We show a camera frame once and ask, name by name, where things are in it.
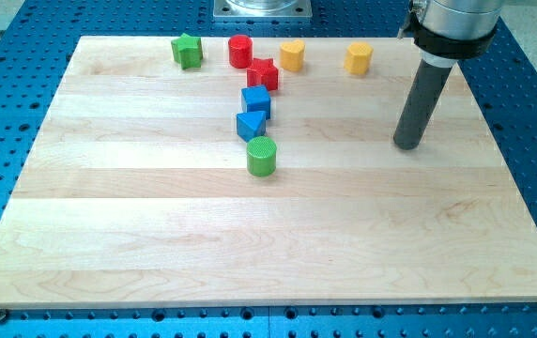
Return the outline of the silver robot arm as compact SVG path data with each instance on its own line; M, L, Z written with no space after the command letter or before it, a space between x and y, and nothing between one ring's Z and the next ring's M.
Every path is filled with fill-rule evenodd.
M410 0L397 37L413 37L426 64L450 69L486 52L503 0Z

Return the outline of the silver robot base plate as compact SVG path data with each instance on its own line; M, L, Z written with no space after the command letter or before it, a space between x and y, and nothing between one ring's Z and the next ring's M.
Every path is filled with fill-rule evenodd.
M310 19L311 0L214 0L213 17L235 19Z

